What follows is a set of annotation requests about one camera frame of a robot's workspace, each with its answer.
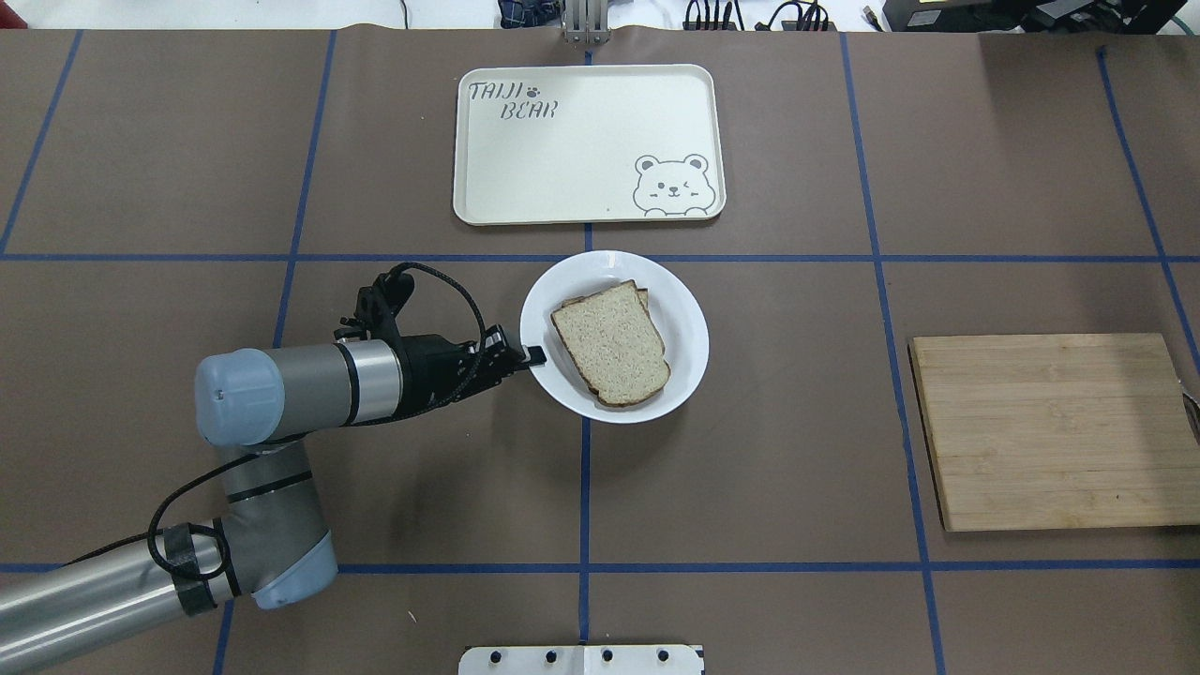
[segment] bread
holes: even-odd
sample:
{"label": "bread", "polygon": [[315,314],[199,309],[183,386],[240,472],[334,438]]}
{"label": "bread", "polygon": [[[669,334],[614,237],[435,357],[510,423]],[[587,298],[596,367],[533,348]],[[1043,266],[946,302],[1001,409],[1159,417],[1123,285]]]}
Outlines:
{"label": "bread", "polygon": [[661,392],[671,377],[648,301],[648,293],[625,281],[566,300],[550,315],[580,376],[606,406],[640,404]]}

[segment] wooden cutting board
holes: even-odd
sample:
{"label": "wooden cutting board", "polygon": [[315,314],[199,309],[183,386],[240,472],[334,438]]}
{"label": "wooden cutting board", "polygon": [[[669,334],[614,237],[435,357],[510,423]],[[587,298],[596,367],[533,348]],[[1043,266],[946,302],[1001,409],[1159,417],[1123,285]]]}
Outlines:
{"label": "wooden cutting board", "polygon": [[914,338],[949,531],[1200,522],[1200,446],[1158,334]]}

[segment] bear drawing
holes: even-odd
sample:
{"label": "bear drawing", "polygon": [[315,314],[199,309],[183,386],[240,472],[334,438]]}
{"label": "bear drawing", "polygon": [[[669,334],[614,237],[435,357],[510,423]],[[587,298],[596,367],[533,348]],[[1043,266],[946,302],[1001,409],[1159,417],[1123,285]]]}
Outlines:
{"label": "bear drawing", "polygon": [[708,160],[688,155],[682,162],[660,162],[643,155],[635,163],[637,189],[634,204],[648,216],[708,215],[716,202],[716,191],[708,184]]}

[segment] red object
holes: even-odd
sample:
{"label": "red object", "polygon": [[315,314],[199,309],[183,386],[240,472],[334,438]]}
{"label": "red object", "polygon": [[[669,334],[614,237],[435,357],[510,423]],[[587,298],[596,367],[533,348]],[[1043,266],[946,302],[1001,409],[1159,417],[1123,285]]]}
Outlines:
{"label": "red object", "polygon": [[0,28],[29,28],[29,24],[7,2],[0,0]]}

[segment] bear ear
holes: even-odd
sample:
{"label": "bear ear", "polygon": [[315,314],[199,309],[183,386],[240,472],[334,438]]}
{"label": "bear ear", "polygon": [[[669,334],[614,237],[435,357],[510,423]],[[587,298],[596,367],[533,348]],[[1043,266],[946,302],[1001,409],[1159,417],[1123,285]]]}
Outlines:
{"label": "bear ear", "polygon": [[703,155],[688,155],[683,161],[685,165],[691,165],[702,172],[708,171],[708,160]]}
{"label": "bear ear", "polygon": [[637,167],[637,173],[644,173],[646,169],[659,166],[659,160],[654,155],[642,155],[634,166]]}

